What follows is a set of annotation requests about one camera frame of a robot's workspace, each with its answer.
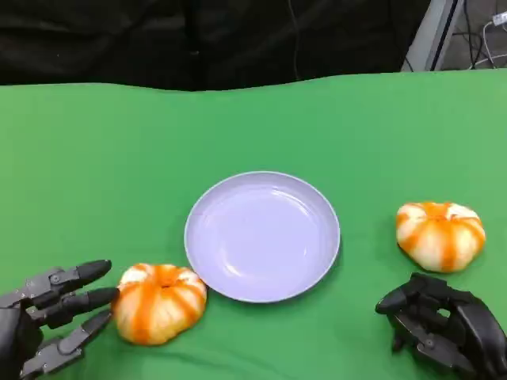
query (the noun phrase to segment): mini pumpkin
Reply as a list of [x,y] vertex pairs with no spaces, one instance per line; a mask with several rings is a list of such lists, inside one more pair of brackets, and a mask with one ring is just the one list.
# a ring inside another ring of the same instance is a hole
[[134,344],[163,344],[192,327],[206,307],[206,286],[187,268],[137,264],[121,277],[112,311],[120,335]]
[[399,246],[424,269],[457,272],[477,256],[486,241],[481,219],[456,203],[407,203],[396,216]]

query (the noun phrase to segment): plate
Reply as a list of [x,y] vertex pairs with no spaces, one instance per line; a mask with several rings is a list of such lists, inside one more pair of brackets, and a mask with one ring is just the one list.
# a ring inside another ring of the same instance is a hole
[[242,173],[219,182],[185,225],[193,270],[210,288],[245,302],[277,302],[313,287],[339,245],[328,200],[283,173]]

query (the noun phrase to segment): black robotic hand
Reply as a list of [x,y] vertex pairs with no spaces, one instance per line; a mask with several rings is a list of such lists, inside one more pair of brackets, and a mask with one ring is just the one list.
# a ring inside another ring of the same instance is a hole
[[112,302],[116,288],[82,294],[74,291],[104,276],[111,261],[99,260],[67,270],[54,268],[0,295],[0,376],[4,380],[36,378],[73,363],[83,348],[108,324],[111,311],[103,310],[68,336],[43,342],[40,327],[50,329],[72,322],[75,315]]
[[[438,310],[447,310],[448,317]],[[395,329],[393,351],[408,344],[417,356],[465,378],[507,378],[507,339],[479,298],[441,279],[414,273],[376,306]]]

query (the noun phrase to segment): black curtain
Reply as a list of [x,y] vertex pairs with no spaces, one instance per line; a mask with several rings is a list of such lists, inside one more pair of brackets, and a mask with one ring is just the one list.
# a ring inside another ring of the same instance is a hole
[[0,84],[235,89],[398,71],[429,0],[2,0]]

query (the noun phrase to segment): green tablecloth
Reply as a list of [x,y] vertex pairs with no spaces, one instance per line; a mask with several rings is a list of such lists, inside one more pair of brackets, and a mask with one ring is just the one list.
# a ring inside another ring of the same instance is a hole
[[341,256],[314,290],[275,305],[210,292],[201,322],[173,342],[134,347],[110,326],[55,378],[434,378],[391,354],[391,327],[374,312],[417,270],[396,246],[395,213],[411,200],[479,213],[484,253],[446,278],[507,326],[505,80],[496,70],[225,93],[1,88],[0,291],[99,258],[113,270],[97,286],[140,261],[187,264],[185,219],[207,188],[239,172],[286,172],[321,190],[341,223]]

